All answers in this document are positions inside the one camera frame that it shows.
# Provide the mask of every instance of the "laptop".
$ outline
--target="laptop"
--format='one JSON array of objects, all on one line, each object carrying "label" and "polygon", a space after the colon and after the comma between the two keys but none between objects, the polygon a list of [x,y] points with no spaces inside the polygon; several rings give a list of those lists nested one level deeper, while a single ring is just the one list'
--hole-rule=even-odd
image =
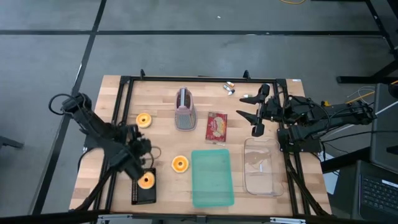
[{"label": "laptop", "polygon": [[397,174],[373,164],[358,161],[355,184],[357,199],[354,201],[353,218],[397,223]]}]

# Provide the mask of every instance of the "orange toy ring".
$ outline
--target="orange toy ring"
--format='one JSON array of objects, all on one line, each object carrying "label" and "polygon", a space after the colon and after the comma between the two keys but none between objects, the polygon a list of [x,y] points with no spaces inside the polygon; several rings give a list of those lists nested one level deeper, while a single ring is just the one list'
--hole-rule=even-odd
[{"label": "orange toy ring", "polygon": [[141,113],[137,116],[136,123],[140,128],[148,128],[152,123],[152,117],[147,113]]},{"label": "orange toy ring", "polygon": [[150,189],[155,184],[155,175],[152,172],[146,172],[137,183],[142,189]]},{"label": "orange toy ring", "polygon": [[189,167],[189,161],[185,156],[177,156],[173,159],[172,168],[175,172],[183,173],[187,171]]}]

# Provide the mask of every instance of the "yellow cable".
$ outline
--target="yellow cable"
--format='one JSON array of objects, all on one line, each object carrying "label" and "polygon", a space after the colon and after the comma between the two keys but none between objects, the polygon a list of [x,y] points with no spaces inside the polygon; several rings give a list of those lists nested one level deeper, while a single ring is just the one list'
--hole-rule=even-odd
[{"label": "yellow cable", "polygon": [[303,2],[305,2],[305,0],[302,0],[300,2],[289,2],[289,1],[285,1],[285,0],[280,0],[281,2],[287,3],[287,4],[301,4]]},{"label": "yellow cable", "polygon": [[355,99],[353,99],[353,100],[350,100],[349,102],[346,102],[346,103],[352,103],[352,102],[354,102],[354,101],[357,101],[357,100],[360,100],[360,99],[364,98],[365,96],[369,96],[369,95],[372,95],[372,94],[374,94],[374,91],[372,91],[372,92],[370,92],[370,93],[367,93],[367,94],[365,94],[365,95],[363,95],[363,96],[357,97],[357,98],[355,98]]},{"label": "yellow cable", "polygon": [[[398,83],[398,80],[392,82],[390,85],[393,85],[393,84],[395,84],[395,83]],[[355,99],[353,99],[353,100],[350,100],[349,102],[346,102],[346,103],[352,103],[352,102],[354,102],[354,101],[356,101],[356,100],[360,100],[360,99],[364,98],[365,96],[369,96],[369,95],[372,95],[372,94],[374,94],[374,91],[372,91],[372,92],[370,92],[370,93],[367,93],[367,94],[365,94],[365,95],[363,95],[363,96],[357,97],[357,98],[355,98]]]}]

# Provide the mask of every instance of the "teal plastic tray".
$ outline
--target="teal plastic tray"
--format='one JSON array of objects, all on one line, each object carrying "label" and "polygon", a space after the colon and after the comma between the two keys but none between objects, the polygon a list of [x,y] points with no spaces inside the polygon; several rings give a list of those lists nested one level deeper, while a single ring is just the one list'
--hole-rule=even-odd
[{"label": "teal plastic tray", "polygon": [[196,208],[234,204],[227,149],[192,151],[192,201]]}]

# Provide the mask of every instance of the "transparent bin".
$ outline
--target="transparent bin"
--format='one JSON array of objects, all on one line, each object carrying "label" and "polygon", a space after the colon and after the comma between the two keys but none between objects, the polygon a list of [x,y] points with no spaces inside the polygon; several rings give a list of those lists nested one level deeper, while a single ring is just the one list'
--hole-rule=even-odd
[{"label": "transparent bin", "polygon": [[249,138],[244,142],[243,181],[246,191],[253,195],[280,196],[280,144],[271,138]]}]

